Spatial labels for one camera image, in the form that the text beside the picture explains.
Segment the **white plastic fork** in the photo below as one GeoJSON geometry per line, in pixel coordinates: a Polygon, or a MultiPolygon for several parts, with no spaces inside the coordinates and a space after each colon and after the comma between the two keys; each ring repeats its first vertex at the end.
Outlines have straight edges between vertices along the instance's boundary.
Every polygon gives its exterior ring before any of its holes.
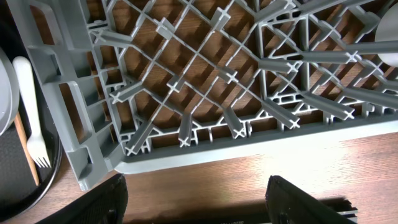
{"type": "Polygon", "coordinates": [[[20,94],[28,117],[31,135],[27,140],[27,150],[39,167],[51,168],[47,147],[42,135],[34,74],[31,62],[22,56],[14,58],[12,66],[19,83],[20,94]]]}

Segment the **grey plate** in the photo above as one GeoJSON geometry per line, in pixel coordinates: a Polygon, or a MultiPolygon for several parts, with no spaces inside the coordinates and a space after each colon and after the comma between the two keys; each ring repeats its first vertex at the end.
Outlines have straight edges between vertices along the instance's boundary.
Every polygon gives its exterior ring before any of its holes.
{"type": "Polygon", "coordinates": [[[1,134],[13,123],[19,107],[19,83],[11,61],[1,49],[1,134]]]}

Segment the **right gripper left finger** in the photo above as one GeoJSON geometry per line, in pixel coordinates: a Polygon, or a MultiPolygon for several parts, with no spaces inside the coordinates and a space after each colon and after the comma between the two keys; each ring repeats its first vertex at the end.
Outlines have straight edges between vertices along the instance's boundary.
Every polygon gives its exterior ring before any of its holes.
{"type": "Polygon", "coordinates": [[[125,177],[116,174],[38,224],[122,223],[127,201],[125,177]]]}

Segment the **wooden chopstick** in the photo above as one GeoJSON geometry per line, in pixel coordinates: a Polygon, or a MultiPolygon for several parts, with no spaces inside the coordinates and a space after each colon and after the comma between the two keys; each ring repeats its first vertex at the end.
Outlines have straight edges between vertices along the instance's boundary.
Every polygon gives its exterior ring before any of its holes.
{"type": "Polygon", "coordinates": [[[21,120],[21,116],[20,116],[19,112],[17,112],[17,114],[16,114],[16,117],[14,119],[14,124],[15,124],[16,131],[17,131],[19,140],[21,142],[21,145],[22,145],[22,148],[23,148],[23,151],[25,154],[25,158],[27,159],[27,163],[29,165],[29,169],[32,174],[34,183],[36,186],[39,186],[39,184],[40,184],[39,175],[38,175],[38,172],[35,167],[35,162],[31,158],[31,156],[27,150],[27,137],[25,134],[24,126],[22,124],[22,120],[21,120]]]}

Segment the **white cup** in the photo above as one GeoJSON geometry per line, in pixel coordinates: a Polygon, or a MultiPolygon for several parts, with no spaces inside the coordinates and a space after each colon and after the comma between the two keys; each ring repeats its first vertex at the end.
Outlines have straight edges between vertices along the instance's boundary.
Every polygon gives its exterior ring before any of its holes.
{"type": "MultiPolygon", "coordinates": [[[[397,40],[397,4],[394,4],[382,17],[375,35],[376,42],[397,40]]],[[[378,54],[386,64],[397,67],[397,52],[378,54]]]]}

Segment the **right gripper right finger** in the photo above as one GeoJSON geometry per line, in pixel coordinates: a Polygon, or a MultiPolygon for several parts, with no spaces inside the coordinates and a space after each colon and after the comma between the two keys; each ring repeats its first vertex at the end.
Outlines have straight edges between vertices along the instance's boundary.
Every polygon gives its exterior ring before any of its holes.
{"type": "Polygon", "coordinates": [[[279,175],[269,177],[265,200],[273,224],[354,224],[279,175]]]}

